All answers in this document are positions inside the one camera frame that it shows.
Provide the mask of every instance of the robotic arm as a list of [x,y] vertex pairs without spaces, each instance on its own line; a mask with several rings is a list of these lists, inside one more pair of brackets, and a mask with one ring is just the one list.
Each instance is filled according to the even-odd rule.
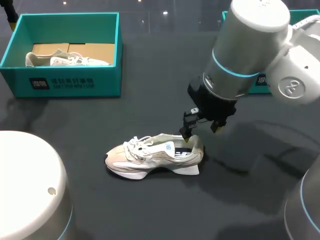
[[262,71],[282,102],[303,105],[320,97],[320,15],[289,22],[281,0],[232,1],[204,73],[188,86],[196,108],[183,116],[186,141],[200,120],[212,121],[214,133],[225,126]]

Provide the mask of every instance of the shoe sole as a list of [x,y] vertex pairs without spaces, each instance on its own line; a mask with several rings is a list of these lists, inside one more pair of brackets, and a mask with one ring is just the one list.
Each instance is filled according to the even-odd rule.
[[[150,173],[153,169],[155,169],[155,168],[153,168],[153,169],[150,169],[149,171],[140,171],[140,172],[121,172],[121,171],[113,170],[108,166],[107,166],[107,168],[110,171],[112,171],[113,173],[115,173],[123,178],[132,179],[132,180],[144,179],[148,175],[148,173]],[[180,167],[180,168],[167,167],[167,169],[169,169],[172,172],[174,172],[175,174],[179,174],[179,175],[199,175],[198,165],[188,166],[188,167]]]

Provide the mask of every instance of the shoelace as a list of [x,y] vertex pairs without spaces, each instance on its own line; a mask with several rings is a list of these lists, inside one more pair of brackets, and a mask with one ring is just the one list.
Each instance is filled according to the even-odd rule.
[[89,57],[83,57],[80,53],[78,52],[70,52],[71,55],[73,56],[69,56],[68,57],[68,60],[74,62],[74,63],[77,63],[78,60],[81,60],[81,64],[86,66],[88,64],[88,61],[89,61]]
[[143,160],[144,155],[148,154],[148,147],[152,146],[154,144],[153,141],[145,143],[145,141],[150,138],[151,138],[151,136],[145,136],[145,137],[138,139],[135,136],[129,142],[125,141],[123,143],[123,146],[126,149],[125,153],[127,154],[127,152],[128,152],[129,154],[134,156],[136,159]]

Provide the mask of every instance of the floor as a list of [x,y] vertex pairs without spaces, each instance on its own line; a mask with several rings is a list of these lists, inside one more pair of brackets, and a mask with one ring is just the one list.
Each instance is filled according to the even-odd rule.
[[[125,34],[216,31],[231,0],[14,0],[19,14],[120,12]],[[284,0],[289,9],[318,9],[317,0]],[[1,23],[5,19],[0,9]],[[10,34],[1,24],[0,36]]]
[[[287,2],[291,9],[320,9],[317,0]],[[208,123],[194,132],[206,146],[199,176],[160,170],[142,181],[127,181],[104,166],[104,154],[133,136],[177,133],[183,112],[194,106],[188,81],[202,72],[221,11],[229,3],[14,2],[19,14],[120,12],[121,98],[14,99],[0,77],[0,130],[35,134],[60,154],[79,239],[288,239],[283,224],[286,199],[320,154],[319,101],[294,108],[269,95],[242,98],[222,132],[213,135]],[[2,56],[11,36],[3,11],[0,21]]]

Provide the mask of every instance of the logo on box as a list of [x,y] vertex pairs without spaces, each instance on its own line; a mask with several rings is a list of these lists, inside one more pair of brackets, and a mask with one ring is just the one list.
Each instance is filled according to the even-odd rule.
[[267,86],[267,78],[265,74],[260,74],[255,81],[256,86]]
[[44,77],[31,77],[29,78],[31,86],[34,90],[49,90],[47,80]]

